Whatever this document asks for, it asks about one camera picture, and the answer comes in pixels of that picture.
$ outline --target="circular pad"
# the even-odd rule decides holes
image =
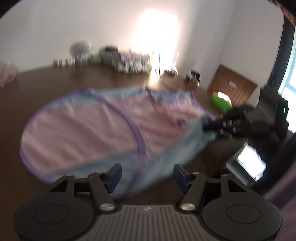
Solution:
[[[204,207],[202,219],[216,236],[232,241],[269,240],[282,223],[279,210],[252,191],[222,194]]]
[[[46,193],[18,208],[13,226],[31,241],[65,241],[80,236],[91,225],[89,205],[67,193]]]
[[[261,218],[261,212],[251,205],[233,205],[227,210],[227,216],[236,223],[251,224]]]

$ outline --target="white wall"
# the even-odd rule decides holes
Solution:
[[[234,0],[23,0],[0,19],[0,60],[28,70],[69,57],[70,45],[80,40],[89,40],[94,50],[109,44],[129,48],[141,14],[156,9],[177,19],[177,66],[185,71],[201,66],[201,75],[208,76],[216,67],[233,4]],[[192,43],[192,37],[198,42]],[[196,55],[198,61],[192,61]]]
[[[267,0],[236,0],[220,62],[259,86],[268,81],[281,38],[283,14]],[[255,105],[259,88],[249,99]]]
[[[200,2],[191,41],[180,72],[199,71],[201,86],[207,88],[219,66],[219,57],[234,8],[234,0]]]

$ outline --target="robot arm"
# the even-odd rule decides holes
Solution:
[[[274,240],[282,223],[279,210],[228,174],[220,179],[174,166],[185,193],[174,204],[117,207],[110,193],[121,165],[87,178],[65,175],[45,192],[20,206],[13,225],[23,241],[97,240]],[[75,197],[90,192],[92,208]]]

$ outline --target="green object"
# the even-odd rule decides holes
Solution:
[[[228,110],[231,110],[232,107],[224,99],[219,98],[218,96],[212,96],[211,102],[216,106],[222,113],[225,113]]]

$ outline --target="ribbed rubber surface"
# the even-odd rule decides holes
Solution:
[[[79,241],[217,241],[193,214],[173,205],[124,205],[114,214],[101,215]]]

